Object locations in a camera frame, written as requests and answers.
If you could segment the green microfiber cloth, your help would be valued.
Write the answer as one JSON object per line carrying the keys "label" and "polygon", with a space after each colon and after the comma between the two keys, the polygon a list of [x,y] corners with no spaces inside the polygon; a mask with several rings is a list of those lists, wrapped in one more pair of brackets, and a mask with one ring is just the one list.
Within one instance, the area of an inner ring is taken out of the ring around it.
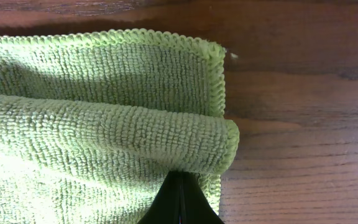
{"label": "green microfiber cloth", "polygon": [[147,29],[0,36],[0,223],[137,223],[172,170],[218,214],[225,54]]}

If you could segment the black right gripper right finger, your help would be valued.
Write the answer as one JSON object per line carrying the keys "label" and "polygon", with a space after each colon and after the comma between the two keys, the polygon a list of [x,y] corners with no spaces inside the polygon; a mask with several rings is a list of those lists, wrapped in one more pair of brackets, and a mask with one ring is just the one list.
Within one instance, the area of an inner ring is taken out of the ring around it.
{"label": "black right gripper right finger", "polygon": [[195,176],[189,172],[181,173],[180,223],[224,224],[211,208]]}

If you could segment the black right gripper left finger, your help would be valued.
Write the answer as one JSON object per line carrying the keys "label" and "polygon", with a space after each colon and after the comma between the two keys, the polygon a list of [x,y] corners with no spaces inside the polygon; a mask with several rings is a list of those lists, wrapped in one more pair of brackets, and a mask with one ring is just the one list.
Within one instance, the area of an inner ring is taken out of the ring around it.
{"label": "black right gripper left finger", "polygon": [[181,174],[171,171],[138,224],[180,224]]}

